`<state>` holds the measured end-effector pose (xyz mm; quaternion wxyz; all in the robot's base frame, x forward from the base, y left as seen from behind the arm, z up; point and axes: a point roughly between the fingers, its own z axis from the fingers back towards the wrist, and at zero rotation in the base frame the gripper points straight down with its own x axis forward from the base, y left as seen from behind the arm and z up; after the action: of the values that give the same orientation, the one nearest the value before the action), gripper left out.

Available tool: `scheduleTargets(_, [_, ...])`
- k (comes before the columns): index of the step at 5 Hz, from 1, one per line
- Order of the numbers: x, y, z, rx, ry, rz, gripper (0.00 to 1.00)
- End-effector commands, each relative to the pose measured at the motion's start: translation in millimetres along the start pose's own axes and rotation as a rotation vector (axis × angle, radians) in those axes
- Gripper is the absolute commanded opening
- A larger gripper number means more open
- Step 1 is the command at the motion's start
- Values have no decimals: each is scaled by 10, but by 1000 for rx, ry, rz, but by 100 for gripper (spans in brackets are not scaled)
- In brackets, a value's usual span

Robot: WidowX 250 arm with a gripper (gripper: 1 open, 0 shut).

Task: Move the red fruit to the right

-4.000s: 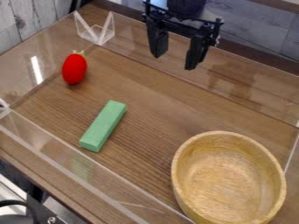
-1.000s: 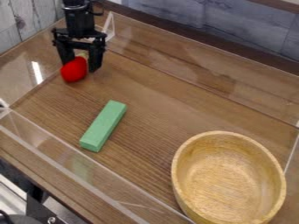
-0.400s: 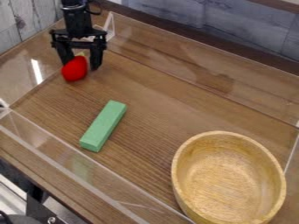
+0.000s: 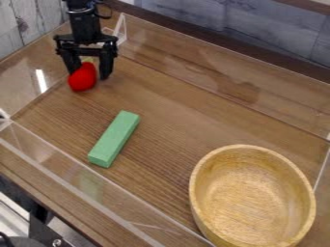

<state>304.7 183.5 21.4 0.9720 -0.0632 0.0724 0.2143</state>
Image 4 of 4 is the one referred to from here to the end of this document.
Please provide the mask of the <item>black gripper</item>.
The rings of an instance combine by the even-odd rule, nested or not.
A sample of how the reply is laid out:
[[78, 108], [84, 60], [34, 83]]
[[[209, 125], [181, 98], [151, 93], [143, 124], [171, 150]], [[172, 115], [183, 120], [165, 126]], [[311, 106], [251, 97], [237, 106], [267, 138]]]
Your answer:
[[101, 34], [93, 40], [76, 41], [72, 34], [53, 36], [56, 54], [61, 57], [69, 73], [73, 73], [81, 66], [80, 57], [85, 53], [85, 49], [92, 50], [92, 56], [96, 56], [100, 49], [108, 50], [101, 52], [98, 56], [98, 76], [105, 80], [113, 70], [113, 59], [117, 57], [117, 41], [119, 38]]

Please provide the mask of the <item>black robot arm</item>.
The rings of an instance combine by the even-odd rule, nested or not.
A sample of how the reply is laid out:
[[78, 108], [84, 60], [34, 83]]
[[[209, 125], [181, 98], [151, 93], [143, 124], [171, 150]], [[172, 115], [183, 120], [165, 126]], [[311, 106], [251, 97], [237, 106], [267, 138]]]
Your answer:
[[111, 15], [101, 15], [97, 4], [101, 0], [62, 0], [66, 4], [70, 33], [54, 35], [54, 53], [69, 73], [82, 65], [81, 56], [98, 59], [98, 77], [106, 79], [113, 70], [113, 60], [117, 57], [116, 36], [105, 35], [100, 30], [100, 19], [109, 19]]

